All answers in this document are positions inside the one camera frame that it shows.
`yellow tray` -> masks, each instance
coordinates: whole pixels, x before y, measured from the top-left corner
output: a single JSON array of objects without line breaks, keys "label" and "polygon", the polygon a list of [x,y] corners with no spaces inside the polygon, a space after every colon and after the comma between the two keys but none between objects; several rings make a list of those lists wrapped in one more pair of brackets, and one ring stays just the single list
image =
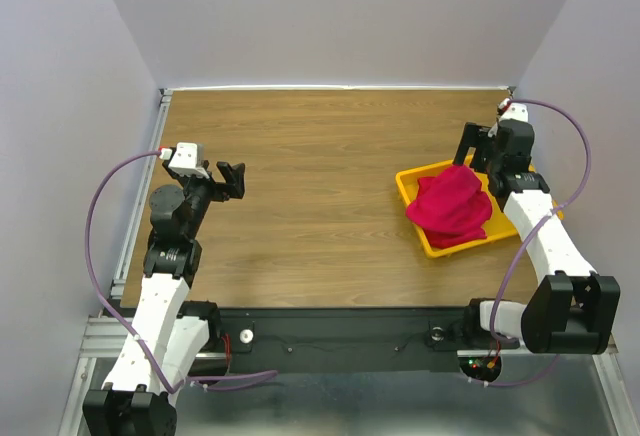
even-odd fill
[{"label": "yellow tray", "polygon": [[[465,159],[465,164],[468,165],[471,161],[471,158],[472,156],[467,156],[467,159]],[[404,202],[405,208],[409,206],[409,204],[418,196],[418,179],[437,176],[452,164],[453,160],[451,159],[449,161],[442,161],[440,163],[422,166],[421,168],[400,171],[398,174],[396,174],[396,184],[398,185],[398,191],[400,192],[400,197]],[[427,253],[427,257],[440,258],[442,256],[450,256],[453,253],[457,253],[458,251],[462,251],[464,249],[475,248],[476,246],[493,243],[495,241],[510,238],[511,236],[516,236],[518,234],[518,231],[516,231],[516,228],[513,226],[513,224],[511,224],[511,221],[509,221],[504,213],[500,211],[498,202],[493,196],[491,196],[491,193],[489,193],[489,182],[487,180],[487,175],[476,173],[476,176],[482,182],[482,190],[489,196],[489,200],[491,201],[491,207],[493,210],[491,213],[491,219],[489,219],[489,221],[482,225],[485,232],[487,233],[487,239],[478,239],[476,241],[469,241],[467,243],[458,244],[457,246],[452,246],[450,248],[438,249],[432,247],[429,244],[427,236],[424,234],[422,228],[414,224],[413,226],[414,228],[416,228],[416,232],[418,233],[418,237],[420,238],[420,242],[422,243],[424,252]]]}]

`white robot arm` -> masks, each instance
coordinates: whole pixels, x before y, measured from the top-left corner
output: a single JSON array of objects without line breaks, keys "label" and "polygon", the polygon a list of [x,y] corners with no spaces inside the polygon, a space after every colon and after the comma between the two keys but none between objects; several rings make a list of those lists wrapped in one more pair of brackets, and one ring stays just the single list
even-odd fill
[{"label": "white robot arm", "polygon": [[196,355],[221,338],[217,305],[185,299],[200,262],[202,248],[195,239],[200,224],[212,201],[242,199],[244,164],[218,162],[225,182],[216,182],[201,145],[162,148],[160,159],[180,186],[162,186],[149,199],[153,229],[132,322],[137,334],[127,336],[101,389],[85,397],[91,434],[173,434],[176,399]]},{"label": "white robot arm", "polygon": [[[600,276],[576,249],[557,215],[546,182],[530,171],[534,132],[526,105],[504,100],[492,128],[467,123],[454,164],[476,148],[471,168],[487,173],[489,191],[524,240],[551,216],[527,246],[538,290],[528,305],[501,301],[494,330],[523,340],[532,352],[601,352],[609,339],[620,288]],[[490,330],[494,301],[479,303],[480,327]]]}]

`black mount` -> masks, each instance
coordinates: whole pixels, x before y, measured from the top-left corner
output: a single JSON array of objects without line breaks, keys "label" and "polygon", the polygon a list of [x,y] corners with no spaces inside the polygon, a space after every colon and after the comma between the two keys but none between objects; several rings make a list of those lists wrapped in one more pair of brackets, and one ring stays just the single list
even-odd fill
[{"label": "black mount", "polygon": [[167,393],[160,396],[140,391],[91,389],[82,412],[91,436],[173,436],[176,408]]},{"label": "black mount", "polygon": [[522,315],[527,349],[532,353],[604,352],[619,300],[620,286],[612,276],[577,277],[562,272],[545,276]]},{"label": "black mount", "polygon": [[209,323],[209,341],[218,341],[222,331],[220,309],[216,303],[210,301],[185,301],[178,311],[178,319],[185,316],[195,316]]},{"label": "black mount", "polygon": [[529,123],[507,119],[498,123],[495,136],[489,136],[490,129],[467,123],[453,164],[463,165],[469,150],[476,148],[469,167],[487,174],[489,192],[500,209],[504,209],[511,192],[539,189],[548,193],[549,186],[544,178],[529,170],[535,139],[533,127]]}]

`wooden table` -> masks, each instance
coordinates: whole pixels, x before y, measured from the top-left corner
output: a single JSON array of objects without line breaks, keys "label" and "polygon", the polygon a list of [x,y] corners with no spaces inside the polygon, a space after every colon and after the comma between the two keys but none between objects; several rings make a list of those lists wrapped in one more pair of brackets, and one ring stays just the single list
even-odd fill
[{"label": "wooden table", "polygon": [[[451,159],[466,121],[492,124],[501,91],[176,92],[162,145],[204,143],[247,165],[243,200],[212,203],[190,299],[220,306],[465,305],[492,297],[519,240],[429,260],[396,172]],[[170,183],[156,164],[151,189]],[[122,304],[140,294],[142,216]],[[507,298],[536,286],[523,258]]]}]

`pink towel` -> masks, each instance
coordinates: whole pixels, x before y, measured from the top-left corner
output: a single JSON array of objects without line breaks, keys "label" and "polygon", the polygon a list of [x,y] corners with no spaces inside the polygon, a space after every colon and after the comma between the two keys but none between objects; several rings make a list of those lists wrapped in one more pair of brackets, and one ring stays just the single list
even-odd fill
[{"label": "pink towel", "polygon": [[435,178],[420,178],[418,184],[407,217],[424,229],[429,244],[449,248],[486,239],[482,225],[491,218],[491,201],[471,169],[451,166]]}]

